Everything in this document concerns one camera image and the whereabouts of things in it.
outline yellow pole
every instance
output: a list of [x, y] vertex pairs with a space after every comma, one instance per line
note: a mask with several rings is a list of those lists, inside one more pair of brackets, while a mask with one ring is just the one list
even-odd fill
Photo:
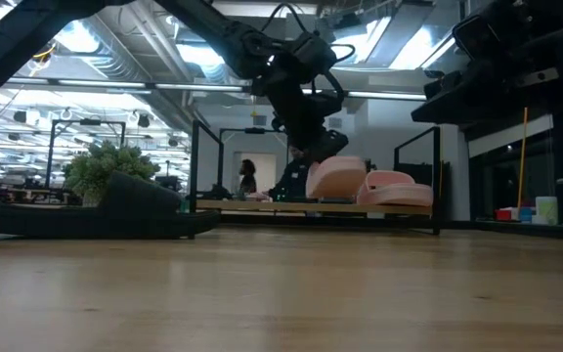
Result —
[[529, 118], [529, 108], [525, 108], [523, 119], [523, 145], [520, 148], [520, 175], [518, 177], [518, 218], [520, 219], [520, 206], [523, 197], [523, 179], [525, 176], [525, 147], [527, 145], [527, 119]]

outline black robotic arm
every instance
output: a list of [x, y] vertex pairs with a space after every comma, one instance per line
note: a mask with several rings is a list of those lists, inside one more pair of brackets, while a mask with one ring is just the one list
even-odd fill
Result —
[[[0, 21], [0, 87], [67, 23], [110, 5], [132, 0], [23, 0]], [[252, 79], [251, 93], [266, 96], [291, 143], [316, 161], [337, 154], [348, 140], [325, 131], [325, 117], [342, 109], [342, 88], [329, 73], [336, 56], [317, 34], [304, 31], [292, 41], [270, 38], [232, 21], [202, 0], [156, 0], [199, 34], [241, 78]], [[302, 84], [324, 74], [335, 95], [304, 95]]]

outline ceiling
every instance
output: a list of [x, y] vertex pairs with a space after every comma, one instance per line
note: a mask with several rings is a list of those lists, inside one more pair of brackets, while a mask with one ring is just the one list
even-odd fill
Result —
[[[277, 4], [217, 0], [213, 6], [234, 20], [260, 28]], [[356, 46], [356, 55], [332, 70], [347, 90], [421, 93], [429, 79], [422, 70], [414, 69], [436, 51], [459, 19], [457, 0], [303, 0], [297, 9], [301, 21], [308, 28], [318, 28], [323, 38]], [[344, 15], [360, 10], [362, 12], [356, 19], [360, 22], [341, 28]], [[9, 9], [0, 8], [0, 18], [7, 11]], [[290, 39], [298, 36], [300, 29], [286, 11], [272, 20], [266, 33], [279, 39]], [[72, 22], [54, 43], [53, 56], [47, 64], [32, 61], [19, 71], [18, 76], [248, 84], [238, 79], [198, 35], [149, 0], [139, 0], [124, 7], [107, 7], [92, 18]], [[84, 52], [83, 46], [89, 46], [87, 51], [92, 53]], [[465, 58], [450, 47], [429, 68], [452, 70], [464, 63]], [[317, 80], [317, 85], [327, 88], [327, 83], [321, 79]], [[6, 163], [15, 163], [11, 157], [23, 164], [27, 163], [28, 154], [44, 156], [44, 147], [49, 143], [50, 120], [63, 113], [65, 116], [71, 113], [71, 120], [93, 118], [125, 122], [127, 143], [138, 144], [148, 153], [156, 151], [158, 161], [164, 161], [167, 155], [173, 157], [176, 166], [171, 172], [180, 175], [189, 171], [183, 160], [188, 158], [190, 145], [186, 138], [180, 137], [179, 147], [171, 148], [167, 144], [168, 138], [190, 133], [194, 119], [222, 127], [250, 126], [252, 118], [249, 114], [254, 103], [257, 111], [272, 115], [266, 99], [253, 101], [242, 93], [133, 93], [83, 87], [69, 92], [62, 89], [53, 92], [28, 90], [27, 87], [1, 89], [0, 145], [3, 147], [0, 152], [10, 156], [0, 157], [1, 170]], [[338, 115], [348, 117], [361, 104], [362, 101], [348, 100], [346, 110]], [[28, 111], [32, 116], [31, 123], [14, 120], [15, 112], [19, 110]], [[150, 117], [148, 128], [138, 126], [136, 119], [141, 114]], [[11, 141], [11, 133], [20, 134], [20, 138]], [[110, 135], [114, 135], [114, 131], [106, 125], [71, 125], [56, 141], [56, 145], [62, 147], [57, 156], [70, 156], [76, 148], [83, 148], [85, 142], [80, 142], [79, 136], [90, 137], [96, 142], [103, 139], [118, 141]], [[34, 157], [30, 164], [43, 167], [42, 156]], [[36, 167], [29, 167], [28, 171], [41, 170]]]

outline person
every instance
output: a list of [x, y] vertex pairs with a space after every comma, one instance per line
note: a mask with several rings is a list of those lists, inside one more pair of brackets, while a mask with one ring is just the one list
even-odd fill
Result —
[[245, 194], [252, 194], [257, 192], [257, 184], [255, 182], [255, 164], [249, 159], [242, 161], [242, 166], [240, 167], [240, 175], [242, 175], [242, 180], [240, 181], [240, 190]]
[[283, 170], [280, 181], [271, 190], [264, 192], [274, 200], [305, 197], [305, 183], [308, 181], [310, 165], [298, 148], [290, 146], [288, 150], [292, 161]]

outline ductwork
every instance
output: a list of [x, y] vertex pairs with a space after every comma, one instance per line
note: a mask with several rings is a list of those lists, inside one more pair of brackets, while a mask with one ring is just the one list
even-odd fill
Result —
[[[86, 63], [103, 73], [108, 79], [115, 81], [152, 81], [152, 76], [132, 57], [118, 38], [98, 17], [93, 16], [82, 21], [96, 39], [101, 43], [99, 58], [85, 59]], [[195, 112], [192, 107], [183, 107], [172, 103], [166, 93], [152, 91], [151, 94], [139, 96], [143, 101], [158, 112], [158, 116], [167, 126], [190, 132]]]

